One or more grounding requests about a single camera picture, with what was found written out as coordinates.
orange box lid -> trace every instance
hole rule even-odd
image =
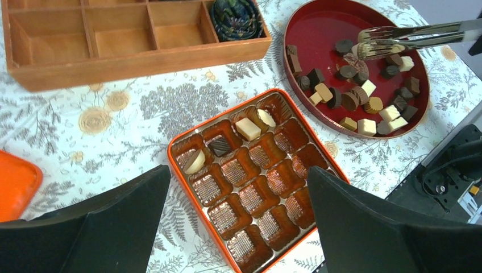
[[[0,151],[0,222],[18,220],[42,178],[36,165]]]

metal tongs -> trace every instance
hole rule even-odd
[[[424,35],[436,36],[411,39]],[[482,18],[432,26],[374,27],[360,32],[356,54],[360,60],[375,60],[414,49],[475,41],[481,36]]]

red round tray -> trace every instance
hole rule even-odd
[[[408,72],[401,72],[396,77],[386,80],[380,75],[380,71],[386,67],[385,60],[360,61],[353,55],[340,57],[334,51],[335,43],[342,39],[350,39],[357,43],[358,33],[366,28],[374,26],[395,26],[388,18],[377,11],[363,4],[350,0],[315,0],[301,6],[290,18],[286,27],[284,40],[284,67],[288,80],[300,101],[306,108],[323,123],[344,134],[361,137],[388,139],[399,137],[414,129],[423,115],[425,115],[429,97],[430,86],[427,72],[420,55],[416,51],[403,54],[412,57],[415,67]],[[297,85],[296,79],[289,69],[286,59],[286,45],[294,44],[298,47],[298,59],[303,72],[301,76],[308,74],[313,68],[319,68],[325,76],[325,84],[328,87],[336,87],[342,93],[349,91],[355,84],[348,81],[341,81],[335,77],[338,67],[345,64],[352,64],[356,67],[367,69],[369,79],[377,86],[372,96],[380,97],[384,107],[390,105],[394,98],[394,91],[403,86],[405,78],[413,76],[420,80],[420,95],[410,100],[409,105],[419,110],[405,127],[389,134],[364,136],[340,126],[344,117],[350,117],[354,121],[368,118],[377,123],[382,120],[378,114],[368,114],[363,107],[356,111],[348,111],[343,107],[329,109],[326,104],[313,106],[308,100],[313,94],[312,90],[303,92]]]

wooden box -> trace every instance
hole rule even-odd
[[[214,0],[2,0],[7,70],[29,91],[261,59],[261,38],[219,42]]]

table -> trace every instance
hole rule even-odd
[[[426,24],[407,0],[361,1],[400,26]],[[77,203],[168,164],[165,150],[177,134],[273,87],[294,97],[354,186],[386,197],[482,100],[477,91],[482,82],[449,47],[424,49],[431,100],[416,130],[392,140],[339,134],[295,98],[281,64],[286,23],[307,1],[258,2],[273,36],[266,57],[258,61],[34,94],[8,75],[3,57],[0,147],[37,164],[45,174],[22,218]],[[322,261],[314,233],[272,272],[308,273]],[[148,272],[231,272],[175,179]]]

